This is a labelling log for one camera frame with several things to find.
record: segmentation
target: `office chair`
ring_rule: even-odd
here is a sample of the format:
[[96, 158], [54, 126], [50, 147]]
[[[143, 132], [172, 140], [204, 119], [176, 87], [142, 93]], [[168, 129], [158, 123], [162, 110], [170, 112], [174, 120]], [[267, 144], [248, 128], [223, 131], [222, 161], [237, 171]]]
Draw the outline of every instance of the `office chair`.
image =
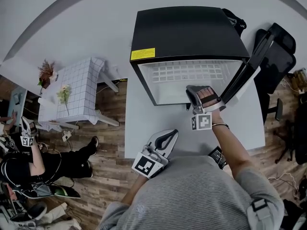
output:
[[273, 112], [275, 112], [275, 119], [280, 121], [283, 115], [283, 102], [278, 99], [277, 105], [269, 108], [270, 96], [268, 94], [274, 93], [280, 81], [296, 64], [296, 59], [293, 55], [296, 48], [295, 40], [276, 23], [268, 31], [263, 29], [257, 31], [254, 50], [267, 34], [273, 34], [275, 38], [260, 64], [260, 72], [254, 79], [263, 123], [265, 123], [267, 114]]

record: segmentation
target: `wooden floor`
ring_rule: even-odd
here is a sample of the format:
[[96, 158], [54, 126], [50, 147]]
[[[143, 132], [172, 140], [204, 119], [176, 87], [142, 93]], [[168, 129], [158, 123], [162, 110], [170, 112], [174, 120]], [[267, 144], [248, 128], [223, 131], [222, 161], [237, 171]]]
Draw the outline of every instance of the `wooden floor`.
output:
[[[85, 146], [92, 136], [98, 136], [100, 146], [97, 155], [90, 158], [94, 169], [94, 177], [91, 179], [75, 180], [74, 188], [81, 194], [81, 199], [63, 199], [50, 197], [46, 199], [49, 206], [67, 202], [73, 213], [82, 220], [81, 226], [84, 230], [93, 230], [100, 221], [107, 205], [120, 200], [133, 184], [136, 174], [131, 171], [132, 161], [124, 159], [124, 135], [125, 135], [125, 105], [127, 83], [118, 85], [119, 93], [114, 93], [109, 88], [101, 91], [97, 95], [96, 105], [101, 111], [120, 122], [119, 127], [108, 126], [98, 123], [93, 126], [89, 122], [79, 122], [79, 130], [74, 131], [70, 139], [74, 150]], [[279, 157], [284, 148], [284, 143], [278, 137], [273, 136], [275, 129], [283, 130], [285, 120], [293, 120], [297, 108], [297, 98], [291, 90], [285, 89], [281, 85], [271, 97], [272, 106], [276, 104], [277, 98], [283, 101], [284, 117], [281, 122], [274, 120], [274, 114], [268, 115], [265, 123], [266, 146], [250, 152], [255, 163], [267, 176], [278, 177], [283, 172], [291, 173], [297, 182], [303, 176], [306, 165], [297, 165], [295, 161], [287, 162], [288, 154], [276, 165], [275, 159]], [[59, 151], [68, 151], [69, 146], [61, 139], [61, 134], [56, 132], [42, 132], [40, 141], [46, 142], [52, 148]], [[282, 179], [291, 181], [289, 175]], [[71, 181], [62, 180], [65, 185], [71, 185]], [[294, 201], [293, 188], [282, 181], [272, 181], [282, 198]]]

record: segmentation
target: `power strip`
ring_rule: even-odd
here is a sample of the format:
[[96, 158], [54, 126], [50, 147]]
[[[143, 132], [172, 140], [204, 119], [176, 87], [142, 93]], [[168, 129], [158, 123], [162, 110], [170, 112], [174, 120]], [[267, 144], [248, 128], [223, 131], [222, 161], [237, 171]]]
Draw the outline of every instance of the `power strip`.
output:
[[63, 133], [64, 133], [64, 135], [63, 135], [62, 139], [65, 142], [71, 137], [71, 132], [70, 131], [64, 131]]

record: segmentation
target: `yellow label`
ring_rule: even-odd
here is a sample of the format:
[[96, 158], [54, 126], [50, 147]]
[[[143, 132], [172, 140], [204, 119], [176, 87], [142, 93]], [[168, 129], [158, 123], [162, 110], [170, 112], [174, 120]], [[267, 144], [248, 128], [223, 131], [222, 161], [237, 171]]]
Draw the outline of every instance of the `yellow label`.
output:
[[154, 56], [155, 56], [155, 48], [140, 49], [131, 52], [131, 60], [152, 58]]

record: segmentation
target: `black wristband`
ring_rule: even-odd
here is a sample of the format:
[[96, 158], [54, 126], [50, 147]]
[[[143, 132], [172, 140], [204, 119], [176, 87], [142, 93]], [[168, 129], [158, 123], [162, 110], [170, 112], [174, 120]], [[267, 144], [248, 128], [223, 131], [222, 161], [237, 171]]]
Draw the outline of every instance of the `black wristband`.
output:
[[225, 124], [225, 123], [216, 123], [216, 124], [212, 124], [212, 128], [213, 128], [214, 126], [218, 126], [218, 125], [224, 125], [224, 126], [226, 126], [226, 127], [229, 129], [229, 126], [228, 126], [227, 124]]

